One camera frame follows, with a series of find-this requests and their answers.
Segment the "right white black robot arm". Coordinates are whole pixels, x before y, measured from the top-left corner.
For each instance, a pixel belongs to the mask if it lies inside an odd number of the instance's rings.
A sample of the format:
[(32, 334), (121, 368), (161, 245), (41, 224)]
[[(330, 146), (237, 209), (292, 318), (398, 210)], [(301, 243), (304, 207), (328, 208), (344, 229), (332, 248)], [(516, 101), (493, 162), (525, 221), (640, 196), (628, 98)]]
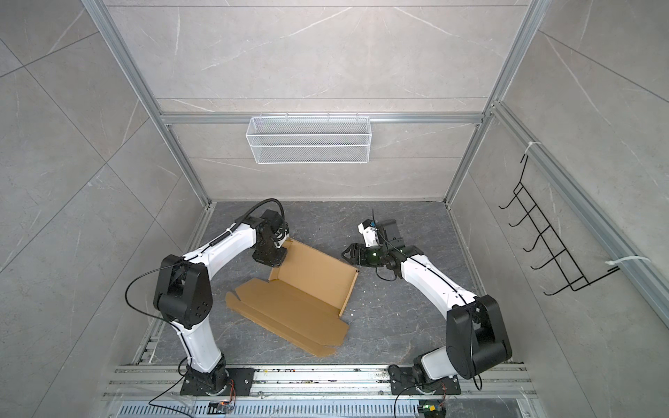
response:
[(512, 358), (512, 344), (498, 302), (456, 284), (417, 247), (354, 243), (341, 256), (353, 266), (392, 271), (395, 278), (417, 288), (446, 320), (445, 345), (414, 360), (416, 383), (427, 385), (451, 376), (474, 379)]

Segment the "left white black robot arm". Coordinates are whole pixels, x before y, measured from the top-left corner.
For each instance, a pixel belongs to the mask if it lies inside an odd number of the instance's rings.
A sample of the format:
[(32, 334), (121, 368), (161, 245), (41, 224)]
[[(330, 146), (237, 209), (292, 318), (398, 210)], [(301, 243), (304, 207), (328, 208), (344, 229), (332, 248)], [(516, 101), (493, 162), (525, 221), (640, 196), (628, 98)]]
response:
[(214, 305), (211, 279), (247, 249), (256, 262), (275, 268), (287, 257), (283, 243), (289, 224), (275, 211), (237, 220), (224, 233), (182, 256), (169, 255), (159, 271), (153, 305), (175, 330), (186, 350), (186, 379), (209, 393), (226, 387), (228, 371), (214, 341), (209, 315)]

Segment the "brown cardboard box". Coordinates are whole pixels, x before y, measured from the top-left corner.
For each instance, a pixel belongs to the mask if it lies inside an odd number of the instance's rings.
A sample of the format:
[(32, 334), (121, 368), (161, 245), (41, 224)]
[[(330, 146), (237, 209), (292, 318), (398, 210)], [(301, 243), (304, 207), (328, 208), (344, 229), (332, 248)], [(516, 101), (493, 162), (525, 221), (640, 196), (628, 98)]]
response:
[(359, 270), (289, 239), (285, 261), (266, 280), (252, 279), (226, 294), (226, 307), (316, 357), (343, 345), (349, 326), (341, 317)]

